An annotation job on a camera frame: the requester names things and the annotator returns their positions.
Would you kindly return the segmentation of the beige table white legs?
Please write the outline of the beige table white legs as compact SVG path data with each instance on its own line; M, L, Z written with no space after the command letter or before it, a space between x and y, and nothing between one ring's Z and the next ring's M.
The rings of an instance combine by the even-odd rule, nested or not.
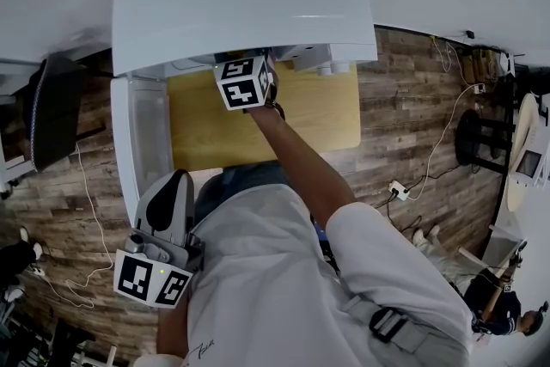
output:
M481 270L487 269L500 277L509 266L512 257L521 253L527 243L527 240L511 234L505 229L490 225L488 243L481 258L476 257L463 247L458 248L458 253L472 266L476 266Z

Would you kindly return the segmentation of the white router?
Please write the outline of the white router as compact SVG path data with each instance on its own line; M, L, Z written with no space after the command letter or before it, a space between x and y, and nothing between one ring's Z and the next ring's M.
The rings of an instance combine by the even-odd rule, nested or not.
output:
M514 55L508 52L499 53L498 57L498 76L513 76L516 77L521 71L527 70L528 66L519 64Z

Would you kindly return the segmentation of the person's left forearm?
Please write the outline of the person's left forearm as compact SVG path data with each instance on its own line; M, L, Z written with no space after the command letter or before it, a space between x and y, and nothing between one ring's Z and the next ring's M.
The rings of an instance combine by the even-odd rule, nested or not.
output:
M188 354L187 312L189 298L182 297L174 309L158 311L156 353L185 358Z

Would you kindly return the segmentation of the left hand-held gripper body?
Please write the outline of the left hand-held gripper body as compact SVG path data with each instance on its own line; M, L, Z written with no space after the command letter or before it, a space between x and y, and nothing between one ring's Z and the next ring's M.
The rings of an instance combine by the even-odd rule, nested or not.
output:
M190 234L178 246L133 229L116 252L113 291L157 309L175 308L204 268L205 243Z

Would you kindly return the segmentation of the round beige table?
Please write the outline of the round beige table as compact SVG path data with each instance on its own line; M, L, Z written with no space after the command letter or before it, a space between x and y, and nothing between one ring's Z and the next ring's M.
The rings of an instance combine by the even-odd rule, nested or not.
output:
M533 94L526 94L523 97L516 121L510 152L509 173L506 181L506 205L510 212L515 212L519 209L528 191L534 187L532 181L524 183L515 176L515 166L520 158L524 143L528 138L529 130L538 122L538 103Z

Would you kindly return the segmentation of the person's white shirt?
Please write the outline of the person's white shirt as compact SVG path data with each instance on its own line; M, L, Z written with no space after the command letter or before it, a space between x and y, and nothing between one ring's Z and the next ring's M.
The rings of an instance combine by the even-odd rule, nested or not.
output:
M237 193L196 228L185 358L134 367L469 367L471 313L437 269L373 207L327 223L285 185Z

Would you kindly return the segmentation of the light wooden table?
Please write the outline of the light wooden table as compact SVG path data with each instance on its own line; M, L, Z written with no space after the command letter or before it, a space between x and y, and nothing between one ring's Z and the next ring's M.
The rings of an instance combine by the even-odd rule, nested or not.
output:
M278 103L287 123L319 153L360 143L356 66L320 76L296 73L277 62ZM189 172L264 162L275 155L252 119L226 109L211 71L168 79L168 104L174 166Z

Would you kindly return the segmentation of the black device with screen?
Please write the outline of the black device with screen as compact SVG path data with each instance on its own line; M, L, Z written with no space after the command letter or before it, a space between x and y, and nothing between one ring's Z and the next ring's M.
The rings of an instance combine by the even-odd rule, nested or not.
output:
M313 216L310 216L311 223L313 224L315 228L315 232L317 234L319 245L321 247L321 251L323 254L323 259L328 263L332 269L339 274L339 267L336 263L336 260L334 258L331 246L329 244L329 241L327 239L326 231L315 221Z

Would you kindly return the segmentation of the person's right forearm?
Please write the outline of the person's right forearm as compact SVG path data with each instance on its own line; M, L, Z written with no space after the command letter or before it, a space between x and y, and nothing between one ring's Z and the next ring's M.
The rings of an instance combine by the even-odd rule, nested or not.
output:
M248 111L271 146L290 184L323 228L340 208L356 201L341 175L269 107Z

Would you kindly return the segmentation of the black round stool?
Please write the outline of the black round stool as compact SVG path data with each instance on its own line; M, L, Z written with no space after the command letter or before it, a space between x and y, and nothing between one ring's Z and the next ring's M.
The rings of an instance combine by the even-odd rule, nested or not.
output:
M455 131L456 160L461 166L474 165L507 175L515 128L507 120L482 118L474 109L468 109ZM479 156L482 145L491 151L492 161Z

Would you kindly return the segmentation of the brown cardboard box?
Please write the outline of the brown cardboard box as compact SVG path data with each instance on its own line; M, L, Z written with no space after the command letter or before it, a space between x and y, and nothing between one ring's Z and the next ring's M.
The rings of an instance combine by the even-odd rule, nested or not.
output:
M461 52L463 76L468 85L496 83L500 54L490 49L465 48Z

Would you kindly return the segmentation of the person's grey jeans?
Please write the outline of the person's grey jeans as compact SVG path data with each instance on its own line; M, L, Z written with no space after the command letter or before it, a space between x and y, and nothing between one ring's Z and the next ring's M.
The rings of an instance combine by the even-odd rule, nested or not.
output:
M194 224L197 225L220 204L237 193L264 185L286 185L290 182L278 161L257 162L223 169L211 177L200 189L194 206Z

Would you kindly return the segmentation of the dark grey chair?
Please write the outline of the dark grey chair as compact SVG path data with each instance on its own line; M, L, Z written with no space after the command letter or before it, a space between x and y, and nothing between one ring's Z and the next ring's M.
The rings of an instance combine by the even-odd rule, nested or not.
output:
M30 160L39 172L76 148L85 72L76 62L53 53L30 77L23 99L23 118Z

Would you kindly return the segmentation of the white device with dark screen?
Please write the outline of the white device with dark screen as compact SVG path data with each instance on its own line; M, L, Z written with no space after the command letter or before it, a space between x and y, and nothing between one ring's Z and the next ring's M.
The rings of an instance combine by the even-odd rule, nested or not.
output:
M510 172L510 178L526 187L543 188L550 177L550 162L540 152L522 149Z

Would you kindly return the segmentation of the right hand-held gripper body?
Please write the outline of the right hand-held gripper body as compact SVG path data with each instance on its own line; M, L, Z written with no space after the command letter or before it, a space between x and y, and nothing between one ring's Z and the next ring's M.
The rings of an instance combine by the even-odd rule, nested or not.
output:
M278 103L278 76L267 50L251 52L244 58L215 63L216 85L226 108L247 113L253 107L269 107L285 119Z

